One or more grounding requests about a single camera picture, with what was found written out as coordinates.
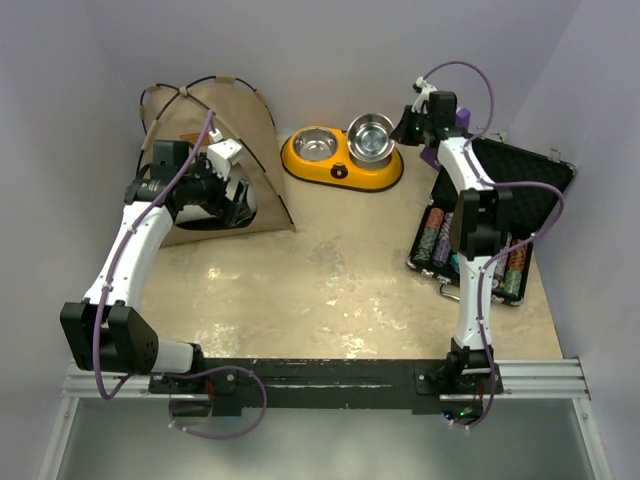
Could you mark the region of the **steel bowl front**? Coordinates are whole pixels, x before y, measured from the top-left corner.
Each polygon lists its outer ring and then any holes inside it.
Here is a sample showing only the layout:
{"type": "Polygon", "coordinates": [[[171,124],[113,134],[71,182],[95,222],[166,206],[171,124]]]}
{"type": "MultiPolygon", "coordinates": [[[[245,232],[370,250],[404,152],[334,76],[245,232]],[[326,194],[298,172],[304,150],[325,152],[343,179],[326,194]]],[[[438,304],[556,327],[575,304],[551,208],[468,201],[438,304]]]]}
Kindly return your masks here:
{"type": "Polygon", "coordinates": [[[382,114],[369,113],[357,117],[346,131],[350,154],[365,163],[382,161],[395,146],[390,137],[393,129],[392,122],[382,114]]]}

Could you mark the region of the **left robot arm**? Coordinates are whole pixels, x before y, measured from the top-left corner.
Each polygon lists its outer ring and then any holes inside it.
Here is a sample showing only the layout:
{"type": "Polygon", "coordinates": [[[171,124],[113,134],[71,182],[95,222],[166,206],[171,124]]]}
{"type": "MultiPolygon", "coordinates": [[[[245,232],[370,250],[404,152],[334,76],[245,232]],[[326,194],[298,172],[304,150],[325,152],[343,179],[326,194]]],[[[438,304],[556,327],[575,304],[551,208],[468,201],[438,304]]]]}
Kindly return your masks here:
{"type": "Polygon", "coordinates": [[[245,151],[227,139],[199,153],[188,141],[157,140],[150,164],[125,192],[119,231],[94,283],[79,302],[62,307],[60,322],[79,369],[129,375],[172,374],[185,392],[200,390],[207,368],[194,345],[161,339],[140,313],[141,298],[161,244],[187,207],[213,228],[245,226],[253,216],[250,183],[232,175],[245,151]]]}

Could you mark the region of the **steel bowl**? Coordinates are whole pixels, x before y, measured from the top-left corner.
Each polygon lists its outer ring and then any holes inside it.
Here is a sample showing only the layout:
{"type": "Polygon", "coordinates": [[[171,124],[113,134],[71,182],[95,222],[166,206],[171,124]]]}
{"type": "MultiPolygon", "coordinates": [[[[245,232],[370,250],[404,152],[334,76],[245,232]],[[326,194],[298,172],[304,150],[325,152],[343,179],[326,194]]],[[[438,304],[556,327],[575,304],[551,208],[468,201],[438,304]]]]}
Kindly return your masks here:
{"type": "Polygon", "coordinates": [[[382,161],[395,146],[390,137],[393,129],[392,122],[382,114],[369,113],[357,117],[346,131],[350,154],[365,163],[382,161]]]}
{"type": "Polygon", "coordinates": [[[293,139],[293,150],[304,160],[317,162],[331,158],[338,150],[338,139],[330,130],[310,127],[300,130],[293,139]]]}

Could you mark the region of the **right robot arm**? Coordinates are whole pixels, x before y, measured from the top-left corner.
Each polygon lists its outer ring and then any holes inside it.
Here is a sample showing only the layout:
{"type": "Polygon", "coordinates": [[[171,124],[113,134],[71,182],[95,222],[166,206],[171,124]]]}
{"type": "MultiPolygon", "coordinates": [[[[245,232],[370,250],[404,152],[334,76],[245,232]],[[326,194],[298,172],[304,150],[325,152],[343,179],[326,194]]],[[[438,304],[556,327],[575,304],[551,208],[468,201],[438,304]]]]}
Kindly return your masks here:
{"type": "Polygon", "coordinates": [[[498,380],[488,308],[495,257],[506,243],[513,195],[494,185],[469,134],[456,126],[456,113],[454,93],[431,89],[415,106],[405,108],[390,138],[434,148],[457,193],[450,245],[458,256],[461,300],[445,379],[452,390],[466,393],[480,380],[498,380]]]}

